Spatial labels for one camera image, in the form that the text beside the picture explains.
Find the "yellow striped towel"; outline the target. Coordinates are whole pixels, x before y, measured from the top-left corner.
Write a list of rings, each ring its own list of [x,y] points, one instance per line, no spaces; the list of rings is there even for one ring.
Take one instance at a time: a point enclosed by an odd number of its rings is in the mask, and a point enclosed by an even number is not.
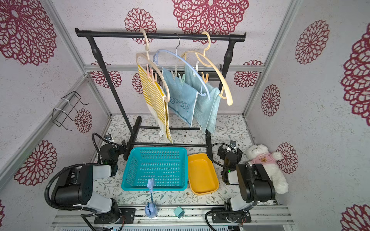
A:
[[[145,102],[160,128],[159,134],[166,141],[173,143],[169,126],[168,104],[164,100],[164,91],[158,83],[154,83],[149,78],[142,66],[138,65],[137,67]]]

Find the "cream plastic hanger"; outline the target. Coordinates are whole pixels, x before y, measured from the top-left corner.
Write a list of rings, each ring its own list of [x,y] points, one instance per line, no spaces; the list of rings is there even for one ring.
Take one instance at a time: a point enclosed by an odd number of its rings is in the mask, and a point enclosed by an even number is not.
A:
[[[156,71],[156,73],[160,76],[161,80],[162,80],[162,83],[166,89],[166,94],[164,96],[164,101],[165,102],[169,102],[170,101],[170,91],[169,91],[169,88],[168,88],[168,85],[166,83],[166,81],[164,80],[164,77],[163,77],[163,74],[162,72],[160,71],[160,69],[156,66],[156,64],[154,64],[151,59],[150,59],[150,56],[149,56],[149,41],[148,41],[148,37],[146,35],[146,31],[143,29],[143,28],[140,28],[140,33],[143,34],[144,36],[144,39],[145,39],[145,51],[146,51],[146,54],[143,54],[143,53],[137,53],[136,54],[136,63],[139,64],[138,62],[138,58],[139,57],[142,57],[144,58],[150,65],[151,67]]]

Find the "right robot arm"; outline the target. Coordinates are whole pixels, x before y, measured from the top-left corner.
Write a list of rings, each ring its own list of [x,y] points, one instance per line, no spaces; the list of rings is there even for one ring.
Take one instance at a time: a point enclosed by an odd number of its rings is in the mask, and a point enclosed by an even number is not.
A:
[[[209,159],[216,165],[222,167],[223,182],[228,185],[237,185],[240,192],[224,202],[223,208],[213,208],[206,212],[205,221],[208,227],[214,231],[215,228],[208,221],[212,216],[213,223],[236,223],[240,227],[251,222],[250,210],[259,202],[275,199],[275,188],[262,164],[240,163],[242,151],[236,146],[235,141],[230,144],[214,143],[207,147],[207,151],[218,145],[217,155],[223,164],[218,163],[213,157]]]

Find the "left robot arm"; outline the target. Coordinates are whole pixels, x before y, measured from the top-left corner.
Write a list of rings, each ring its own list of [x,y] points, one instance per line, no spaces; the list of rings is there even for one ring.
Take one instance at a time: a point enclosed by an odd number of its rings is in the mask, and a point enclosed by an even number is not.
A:
[[[95,146],[98,154],[97,163],[74,164],[63,168],[48,182],[44,199],[46,203],[57,210],[88,211],[82,214],[82,219],[90,226],[88,217],[94,216],[96,222],[114,224],[125,222],[125,216],[113,198],[106,198],[93,189],[93,182],[99,179],[114,177],[118,171],[118,158],[127,152],[125,141],[120,144],[102,137],[97,133],[104,145]]]

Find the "beige plastic hanger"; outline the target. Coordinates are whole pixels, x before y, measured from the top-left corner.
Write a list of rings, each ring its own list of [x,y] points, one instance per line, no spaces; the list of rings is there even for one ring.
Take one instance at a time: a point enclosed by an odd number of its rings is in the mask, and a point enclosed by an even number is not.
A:
[[[202,35],[206,35],[207,38],[208,38],[208,42],[209,42],[208,47],[203,50],[203,53],[200,53],[200,52],[197,52],[197,51],[186,51],[181,55],[181,57],[184,58],[185,60],[187,60],[187,54],[194,53],[195,56],[197,57],[198,61],[201,64],[203,64],[205,67],[212,67],[214,69],[214,71],[217,73],[217,75],[218,75],[218,77],[221,81],[221,84],[222,84],[222,89],[221,89],[221,93],[219,94],[219,96],[222,99],[225,99],[227,101],[228,106],[231,106],[233,104],[233,97],[232,97],[231,91],[229,89],[229,86],[228,86],[223,74],[216,67],[216,65],[205,55],[206,51],[208,51],[211,47],[211,37],[210,37],[210,35],[207,31],[203,31]]]

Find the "light blue hanger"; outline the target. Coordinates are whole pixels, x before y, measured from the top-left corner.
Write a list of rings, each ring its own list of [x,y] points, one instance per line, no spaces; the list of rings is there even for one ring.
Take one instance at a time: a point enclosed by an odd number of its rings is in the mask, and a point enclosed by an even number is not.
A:
[[[184,58],[182,58],[181,56],[179,56],[177,54],[177,48],[178,47],[176,47],[176,53],[173,53],[173,52],[171,52],[169,50],[165,50],[165,49],[158,49],[156,51],[156,53],[153,55],[153,62],[155,64],[159,64],[159,53],[167,53],[167,54],[170,54],[170,55],[174,56],[175,58],[179,59],[196,75],[196,77],[201,82],[202,87],[201,87],[200,95],[201,96],[206,96],[207,95],[208,99],[210,100],[211,99],[210,93],[209,93],[209,90],[208,90],[203,78],[199,75],[199,73],[196,71],[196,69],[190,63],[188,63]]]

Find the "white teddy bear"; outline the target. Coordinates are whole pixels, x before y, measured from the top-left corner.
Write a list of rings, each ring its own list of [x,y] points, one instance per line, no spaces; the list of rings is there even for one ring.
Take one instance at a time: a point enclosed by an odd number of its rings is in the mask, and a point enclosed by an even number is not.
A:
[[[246,156],[250,165],[262,164],[264,166],[277,194],[288,192],[289,184],[277,163],[283,159],[281,152],[270,153],[265,145],[259,144],[249,147]]]

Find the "yellow plastic tray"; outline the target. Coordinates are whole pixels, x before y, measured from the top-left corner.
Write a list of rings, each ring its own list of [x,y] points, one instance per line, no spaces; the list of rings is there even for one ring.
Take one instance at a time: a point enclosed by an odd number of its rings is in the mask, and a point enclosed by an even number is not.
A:
[[[206,195],[218,190],[218,177],[207,154],[188,156],[188,180],[192,192],[196,195]]]

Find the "teal plain towel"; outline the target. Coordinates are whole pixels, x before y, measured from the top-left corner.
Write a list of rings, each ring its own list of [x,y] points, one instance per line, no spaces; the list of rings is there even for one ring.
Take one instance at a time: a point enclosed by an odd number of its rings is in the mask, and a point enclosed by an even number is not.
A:
[[[198,98],[194,111],[195,119],[202,127],[204,133],[206,130],[210,133],[214,133],[218,108],[221,101],[221,97],[219,96],[221,93],[220,90],[213,87],[211,84],[206,83],[206,87],[210,93],[209,99],[201,81],[188,66],[185,67],[185,76],[185,83],[198,91]]]

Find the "teal plastic basket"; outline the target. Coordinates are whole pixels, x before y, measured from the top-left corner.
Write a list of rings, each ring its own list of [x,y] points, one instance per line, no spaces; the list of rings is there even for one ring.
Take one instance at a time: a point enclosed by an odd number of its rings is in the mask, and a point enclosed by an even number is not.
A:
[[[188,187],[188,151],[175,147],[138,147],[128,157],[122,176],[124,191],[146,191],[154,180],[154,191],[181,192]]]

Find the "small teal cube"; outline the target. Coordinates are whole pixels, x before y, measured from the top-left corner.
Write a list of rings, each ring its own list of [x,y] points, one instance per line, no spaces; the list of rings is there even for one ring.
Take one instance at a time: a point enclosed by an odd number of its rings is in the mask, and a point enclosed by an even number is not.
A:
[[[173,212],[178,219],[181,219],[185,214],[185,211],[181,207],[177,207]]]

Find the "blue hello towel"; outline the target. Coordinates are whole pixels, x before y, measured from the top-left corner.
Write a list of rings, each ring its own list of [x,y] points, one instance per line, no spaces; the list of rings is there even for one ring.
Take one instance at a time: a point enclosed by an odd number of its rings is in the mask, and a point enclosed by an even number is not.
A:
[[[170,91],[168,107],[186,122],[189,127],[192,127],[198,91],[186,82],[181,85],[178,76],[173,79],[172,71],[166,68],[162,71]]]

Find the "orange clothespin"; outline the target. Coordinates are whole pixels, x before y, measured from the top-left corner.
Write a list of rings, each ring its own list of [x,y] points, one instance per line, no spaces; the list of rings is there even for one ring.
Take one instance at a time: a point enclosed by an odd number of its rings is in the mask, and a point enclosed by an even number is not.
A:
[[[209,74],[208,73],[204,74],[204,72],[201,72],[201,75],[202,75],[203,82],[204,83],[208,83],[208,81],[209,81]]]

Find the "green clothespin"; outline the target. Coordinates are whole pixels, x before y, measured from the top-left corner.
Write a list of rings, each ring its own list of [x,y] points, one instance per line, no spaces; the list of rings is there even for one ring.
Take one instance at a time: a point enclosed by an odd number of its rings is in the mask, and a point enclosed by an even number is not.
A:
[[[181,85],[185,83],[186,75],[178,73],[178,78],[180,80]]]

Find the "grey clothespin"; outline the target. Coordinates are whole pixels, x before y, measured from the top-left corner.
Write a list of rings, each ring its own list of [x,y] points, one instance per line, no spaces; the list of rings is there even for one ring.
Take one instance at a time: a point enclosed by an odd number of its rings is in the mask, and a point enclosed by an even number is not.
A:
[[[174,71],[172,73],[172,76],[173,76],[173,79],[175,79],[175,77],[177,77],[177,73],[178,73],[178,70],[177,70],[177,64],[174,66]]]

